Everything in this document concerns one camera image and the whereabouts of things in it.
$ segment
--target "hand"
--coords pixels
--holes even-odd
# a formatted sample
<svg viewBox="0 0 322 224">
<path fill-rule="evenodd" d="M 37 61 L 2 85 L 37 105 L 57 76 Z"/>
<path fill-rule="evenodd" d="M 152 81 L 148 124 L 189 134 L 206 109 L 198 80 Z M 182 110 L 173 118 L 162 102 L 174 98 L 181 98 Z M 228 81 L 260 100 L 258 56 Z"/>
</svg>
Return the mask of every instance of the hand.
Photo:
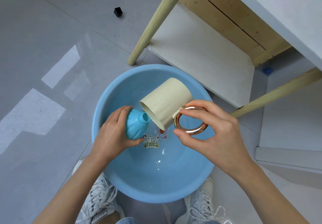
<svg viewBox="0 0 322 224">
<path fill-rule="evenodd" d="M 99 160 L 104 168 L 126 148 L 139 145 L 144 139 L 130 140 L 125 135 L 125 122 L 131 109 L 132 106 L 123 106 L 112 112 L 96 136 L 89 156 Z"/>
<path fill-rule="evenodd" d="M 180 110 L 183 115 L 198 118 L 215 131 L 215 135 L 206 140 L 191 137 L 182 130 L 173 132 L 182 144 L 203 154 L 232 178 L 238 177 L 254 164 L 249 156 L 239 131 L 238 120 L 224 112 L 211 101 L 194 100 L 187 106 L 196 105 L 206 108 L 201 110 Z"/>
</svg>

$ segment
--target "left hand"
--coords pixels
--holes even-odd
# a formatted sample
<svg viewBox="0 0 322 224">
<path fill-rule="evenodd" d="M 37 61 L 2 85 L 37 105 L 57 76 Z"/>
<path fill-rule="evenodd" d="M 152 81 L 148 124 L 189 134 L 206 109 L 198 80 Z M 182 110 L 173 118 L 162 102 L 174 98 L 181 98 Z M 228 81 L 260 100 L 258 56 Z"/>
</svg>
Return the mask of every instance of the left hand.
<svg viewBox="0 0 322 224">
<path fill-rule="evenodd" d="M 104 168 L 126 148 L 139 145 L 144 140 L 130 140 L 125 135 L 127 114 L 131 109 L 132 106 L 123 106 L 114 111 L 96 136 L 89 156 L 99 160 Z"/>
</svg>

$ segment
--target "blue bottle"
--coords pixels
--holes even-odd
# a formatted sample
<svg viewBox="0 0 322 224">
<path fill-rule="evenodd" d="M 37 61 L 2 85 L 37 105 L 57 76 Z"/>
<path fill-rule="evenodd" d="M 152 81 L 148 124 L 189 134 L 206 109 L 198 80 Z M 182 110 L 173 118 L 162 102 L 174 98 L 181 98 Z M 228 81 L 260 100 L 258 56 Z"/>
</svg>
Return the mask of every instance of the blue bottle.
<svg viewBox="0 0 322 224">
<path fill-rule="evenodd" d="M 143 137 L 149 127 L 150 117 L 144 111 L 132 109 L 127 115 L 125 134 L 128 139 L 139 139 Z"/>
</svg>

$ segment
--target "forearm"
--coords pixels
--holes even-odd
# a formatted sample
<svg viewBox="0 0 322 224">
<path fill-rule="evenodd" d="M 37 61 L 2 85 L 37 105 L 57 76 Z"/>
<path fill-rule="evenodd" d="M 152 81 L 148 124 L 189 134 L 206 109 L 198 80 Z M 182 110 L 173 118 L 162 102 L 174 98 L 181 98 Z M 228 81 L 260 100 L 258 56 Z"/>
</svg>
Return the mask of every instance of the forearm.
<svg viewBox="0 0 322 224">
<path fill-rule="evenodd" d="M 75 223 L 86 196 L 104 169 L 104 165 L 100 165 L 95 158 L 86 157 L 33 224 Z"/>
<path fill-rule="evenodd" d="M 308 223 L 255 162 L 235 180 L 249 197 L 263 224 Z"/>
</svg>

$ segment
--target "bottle neck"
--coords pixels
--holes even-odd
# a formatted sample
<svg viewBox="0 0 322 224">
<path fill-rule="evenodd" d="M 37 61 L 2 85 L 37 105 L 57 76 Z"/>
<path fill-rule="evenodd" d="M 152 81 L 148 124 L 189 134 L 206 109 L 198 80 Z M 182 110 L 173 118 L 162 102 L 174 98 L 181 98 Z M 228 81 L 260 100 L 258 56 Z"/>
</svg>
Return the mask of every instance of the bottle neck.
<svg viewBox="0 0 322 224">
<path fill-rule="evenodd" d="M 150 117 L 147 115 L 147 113 L 145 112 L 142 112 L 140 115 L 139 115 L 139 121 L 144 123 L 144 124 L 147 124 L 150 122 Z"/>
</svg>

